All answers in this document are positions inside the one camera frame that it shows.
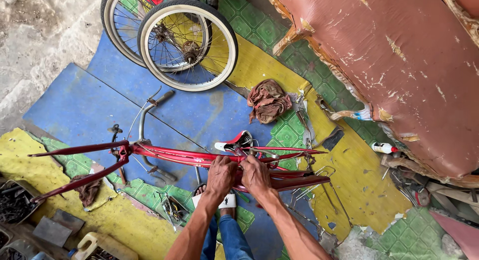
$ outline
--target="scrap metal pile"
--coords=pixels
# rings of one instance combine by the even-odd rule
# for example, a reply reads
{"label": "scrap metal pile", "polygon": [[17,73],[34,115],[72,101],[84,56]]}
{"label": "scrap metal pile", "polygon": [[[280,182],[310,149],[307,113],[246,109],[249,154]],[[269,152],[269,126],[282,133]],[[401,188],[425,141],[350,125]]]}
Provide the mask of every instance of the scrap metal pile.
{"label": "scrap metal pile", "polygon": [[37,203],[31,203],[30,195],[23,187],[14,186],[0,192],[0,222],[16,224],[26,218]]}

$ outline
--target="wooden plank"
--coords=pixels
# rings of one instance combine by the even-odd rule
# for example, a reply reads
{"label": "wooden plank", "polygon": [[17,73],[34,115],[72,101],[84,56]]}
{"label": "wooden plank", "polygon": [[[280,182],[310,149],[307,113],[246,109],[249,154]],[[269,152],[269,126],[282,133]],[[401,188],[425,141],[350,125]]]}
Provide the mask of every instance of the wooden plank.
{"label": "wooden plank", "polygon": [[450,213],[454,215],[459,214],[458,208],[456,208],[456,206],[452,204],[452,202],[447,198],[447,196],[439,194],[439,193],[434,193],[434,192],[432,192],[431,194],[447,211],[449,211]]}
{"label": "wooden plank", "polygon": [[456,189],[452,189],[449,187],[446,187],[444,185],[440,185],[434,182],[429,182],[426,186],[426,188],[429,190],[431,193],[439,193],[445,196],[448,196],[450,198],[457,199],[459,201],[462,201],[464,203],[467,203],[471,206],[479,207],[479,203],[472,202],[470,194],[466,192],[462,192]]}
{"label": "wooden plank", "polygon": [[470,205],[472,210],[474,210],[478,215],[479,215],[479,207],[476,207],[476,206],[473,206],[473,205]]}

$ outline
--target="plastic bottle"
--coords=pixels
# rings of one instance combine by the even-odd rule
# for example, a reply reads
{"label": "plastic bottle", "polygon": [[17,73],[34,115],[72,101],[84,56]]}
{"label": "plastic bottle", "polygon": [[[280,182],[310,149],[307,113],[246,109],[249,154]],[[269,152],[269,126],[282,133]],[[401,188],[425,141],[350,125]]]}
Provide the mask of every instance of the plastic bottle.
{"label": "plastic bottle", "polygon": [[87,259],[98,247],[102,248],[118,260],[138,260],[138,254],[106,234],[89,232],[78,243],[78,251],[72,260]]}
{"label": "plastic bottle", "polygon": [[391,144],[382,143],[382,142],[374,142],[373,144],[371,144],[371,148],[373,148],[375,152],[386,153],[386,154],[390,154],[392,152],[398,151],[398,148],[393,147]]}

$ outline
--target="wheel rim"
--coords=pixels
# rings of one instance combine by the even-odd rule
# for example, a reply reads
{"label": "wheel rim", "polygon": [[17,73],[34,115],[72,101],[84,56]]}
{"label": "wheel rim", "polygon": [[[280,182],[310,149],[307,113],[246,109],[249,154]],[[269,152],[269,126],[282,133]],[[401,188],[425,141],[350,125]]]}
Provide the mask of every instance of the wheel rim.
{"label": "wheel rim", "polygon": [[[185,14],[202,20],[202,26],[211,28],[211,35],[195,34],[193,25],[188,26],[184,21]],[[168,29],[174,43],[155,38],[153,30],[161,25]],[[140,48],[146,66],[157,78],[185,91],[202,91],[219,85],[233,70],[237,51],[233,36],[216,16],[202,8],[182,4],[162,8],[147,20],[141,32]],[[161,66],[173,64],[172,61],[178,64],[177,71],[165,72]]]}
{"label": "wheel rim", "polygon": [[141,3],[139,0],[112,0],[106,13],[108,16],[105,16],[108,20],[108,24],[105,25],[106,32],[114,45],[128,59],[143,67],[145,63],[139,55],[136,37],[140,23],[149,10],[147,3],[151,3],[145,1]]}

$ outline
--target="white sandal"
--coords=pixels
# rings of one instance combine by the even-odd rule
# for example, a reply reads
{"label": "white sandal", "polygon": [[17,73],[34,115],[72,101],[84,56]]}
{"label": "white sandal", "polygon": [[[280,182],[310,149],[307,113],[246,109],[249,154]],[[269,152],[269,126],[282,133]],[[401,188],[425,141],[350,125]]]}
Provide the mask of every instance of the white sandal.
{"label": "white sandal", "polygon": [[[194,197],[191,198],[193,200],[193,205],[195,208],[198,206],[198,202],[200,201],[201,194],[198,194]],[[219,209],[224,209],[224,208],[236,208],[236,195],[234,193],[229,193],[225,196],[221,204],[218,206]]]}

